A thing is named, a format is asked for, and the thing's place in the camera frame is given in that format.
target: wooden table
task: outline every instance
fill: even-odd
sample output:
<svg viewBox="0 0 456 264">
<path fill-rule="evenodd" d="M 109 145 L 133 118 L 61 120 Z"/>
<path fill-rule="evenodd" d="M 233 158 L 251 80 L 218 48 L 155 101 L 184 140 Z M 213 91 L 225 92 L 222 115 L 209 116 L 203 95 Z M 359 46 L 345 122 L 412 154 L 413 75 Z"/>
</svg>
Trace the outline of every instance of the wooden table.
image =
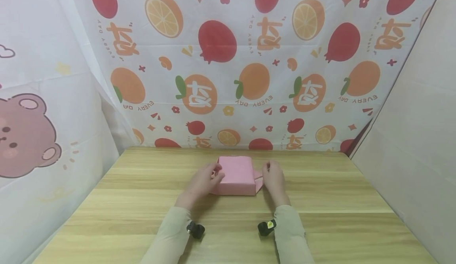
<svg viewBox="0 0 456 264">
<path fill-rule="evenodd" d="M 36 259 L 36 264 L 136 264 L 193 172 L 218 156 L 247 155 L 254 167 L 280 162 L 317 264 L 428 264 L 428 252 L 342 153 L 126 150 Z M 277 264 L 269 198 L 209 196 L 192 212 L 206 227 L 179 263 Z"/>
</svg>

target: pink bear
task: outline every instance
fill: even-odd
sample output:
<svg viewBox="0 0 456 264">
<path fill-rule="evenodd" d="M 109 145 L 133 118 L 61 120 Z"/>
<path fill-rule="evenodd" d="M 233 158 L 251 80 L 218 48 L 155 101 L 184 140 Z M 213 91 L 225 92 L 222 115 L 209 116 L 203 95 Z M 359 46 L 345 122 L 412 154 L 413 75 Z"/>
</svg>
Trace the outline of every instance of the pink bear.
<svg viewBox="0 0 456 264">
<path fill-rule="evenodd" d="M 56 130 L 35 94 L 0 99 L 0 177 L 19 178 L 54 164 L 62 154 Z"/>
</svg>

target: sleeve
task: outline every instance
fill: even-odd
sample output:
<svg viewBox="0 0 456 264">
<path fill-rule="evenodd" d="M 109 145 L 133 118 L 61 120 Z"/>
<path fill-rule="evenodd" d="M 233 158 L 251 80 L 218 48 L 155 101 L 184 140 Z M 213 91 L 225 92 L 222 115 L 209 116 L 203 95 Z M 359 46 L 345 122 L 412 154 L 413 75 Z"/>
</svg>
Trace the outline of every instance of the sleeve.
<svg viewBox="0 0 456 264">
<path fill-rule="evenodd" d="M 274 235 L 280 264 L 315 263 L 297 211 L 292 206 L 279 206 L 275 209 L 274 219 L 277 224 Z"/>
<path fill-rule="evenodd" d="M 163 219 L 141 264 L 177 264 L 188 242 L 186 227 L 190 222 L 189 210 L 172 207 Z"/>
</svg>

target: pink paper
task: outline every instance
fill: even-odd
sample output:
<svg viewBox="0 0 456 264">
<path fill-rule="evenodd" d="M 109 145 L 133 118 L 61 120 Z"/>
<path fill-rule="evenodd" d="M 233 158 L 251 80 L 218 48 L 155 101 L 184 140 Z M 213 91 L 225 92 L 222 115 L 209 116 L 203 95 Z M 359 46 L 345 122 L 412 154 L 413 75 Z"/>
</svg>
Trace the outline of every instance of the pink paper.
<svg viewBox="0 0 456 264">
<path fill-rule="evenodd" d="M 225 196 L 254 196 L 263 186 L 263 177 L 254 170 L 252 158 L 248 156 L 220 156 L 225 177 L 211 192 Z"/>
</svg>

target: yellow flower print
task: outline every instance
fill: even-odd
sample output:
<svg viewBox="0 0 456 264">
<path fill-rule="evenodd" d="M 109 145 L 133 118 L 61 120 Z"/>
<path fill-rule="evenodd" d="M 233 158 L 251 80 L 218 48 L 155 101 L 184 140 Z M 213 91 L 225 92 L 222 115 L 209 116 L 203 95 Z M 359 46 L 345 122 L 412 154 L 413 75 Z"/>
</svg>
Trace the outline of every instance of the yellow flower print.
<svg viewBox="0 0 456 264">
<path fill-rule="evenodd" d="M 328 103 L 325 107 L 325 113 L 330 113 L 333 111 L 333 108 L 334 108 L 334 103 Z"/>
<path fill-rule="evenodd" d="M 232 106 L 226 106 L 225 108 L 223 108 L 223 114 L 229 116 L 234 115 L 234 108 Z"/>
</svg>

